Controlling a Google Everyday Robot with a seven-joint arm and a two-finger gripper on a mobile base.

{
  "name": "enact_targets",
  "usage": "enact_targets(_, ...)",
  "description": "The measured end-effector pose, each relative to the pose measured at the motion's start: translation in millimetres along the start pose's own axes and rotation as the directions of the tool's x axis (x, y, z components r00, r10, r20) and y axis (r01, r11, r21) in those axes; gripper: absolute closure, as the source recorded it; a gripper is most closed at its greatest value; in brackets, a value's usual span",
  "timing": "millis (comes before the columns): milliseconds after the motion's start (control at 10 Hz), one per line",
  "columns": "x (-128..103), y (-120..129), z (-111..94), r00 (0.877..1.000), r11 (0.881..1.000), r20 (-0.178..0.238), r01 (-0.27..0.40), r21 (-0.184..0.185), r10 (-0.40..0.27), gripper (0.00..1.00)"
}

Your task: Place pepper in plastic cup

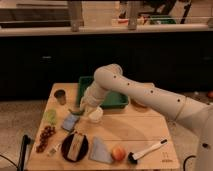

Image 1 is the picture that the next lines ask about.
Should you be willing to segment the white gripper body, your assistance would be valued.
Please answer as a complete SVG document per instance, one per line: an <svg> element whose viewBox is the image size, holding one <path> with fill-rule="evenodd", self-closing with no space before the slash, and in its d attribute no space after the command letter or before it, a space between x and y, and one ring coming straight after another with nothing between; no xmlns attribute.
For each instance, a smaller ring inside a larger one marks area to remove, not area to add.
<svg viewBox="0 0 213 171"><path fill-rule="evenodd" d="M89 114L91 114L92 112L94 112L96 110L96 107L94 106L91 106L87 100L86 100L86 97L83 96L81 98L81 101L80 101L80 110L84 112L84 115L87 116Z"/></svg>

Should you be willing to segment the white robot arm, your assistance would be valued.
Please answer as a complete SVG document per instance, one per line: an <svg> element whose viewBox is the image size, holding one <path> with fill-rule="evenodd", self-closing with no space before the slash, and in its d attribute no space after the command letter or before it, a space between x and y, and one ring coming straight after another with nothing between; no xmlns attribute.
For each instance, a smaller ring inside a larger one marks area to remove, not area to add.
<svg viewBox="0 0 213 171"><path fill-rule="evenodd" d="M213 105L130 80L118 64L109 64L95 70L80 108L91 113L110 91L127 95L193 132L199 138L194 171L213 171Z"/></svg>

